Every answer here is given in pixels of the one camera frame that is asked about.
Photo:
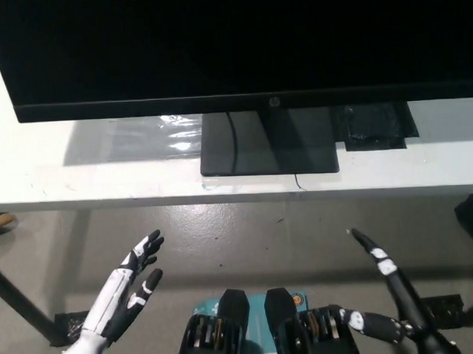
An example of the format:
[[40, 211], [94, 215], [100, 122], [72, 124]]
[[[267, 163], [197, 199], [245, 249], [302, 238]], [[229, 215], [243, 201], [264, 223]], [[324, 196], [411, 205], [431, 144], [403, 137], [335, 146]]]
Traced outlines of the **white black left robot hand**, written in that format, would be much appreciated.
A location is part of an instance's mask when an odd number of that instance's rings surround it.
[[150, 233], [111, 272], [88, 312], [82, 335], [98, 335], [112, 344], [130, 327], [159, 284], [163, 271], [154, 269], [135, 293], [129, 294], [129, 289], [137, 276], [156, 262], [163, 242], [159, 230]]

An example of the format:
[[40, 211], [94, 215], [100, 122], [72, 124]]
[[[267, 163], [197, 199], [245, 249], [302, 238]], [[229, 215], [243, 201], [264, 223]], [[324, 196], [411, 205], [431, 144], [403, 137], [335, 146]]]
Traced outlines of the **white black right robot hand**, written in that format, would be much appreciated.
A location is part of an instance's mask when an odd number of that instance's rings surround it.
[[456, 343], [436, 328], [415, 287], [391, 256], [361, 230], [352, 228], [346, 233], [372, 258], [398, 310], [398, 318], [338, 306], [339, 320], [330, 324], [332, 339], [338, 340], [339, 329], [345, 328], [391, 345], [408, 338], [418, 354], [461, 354]]

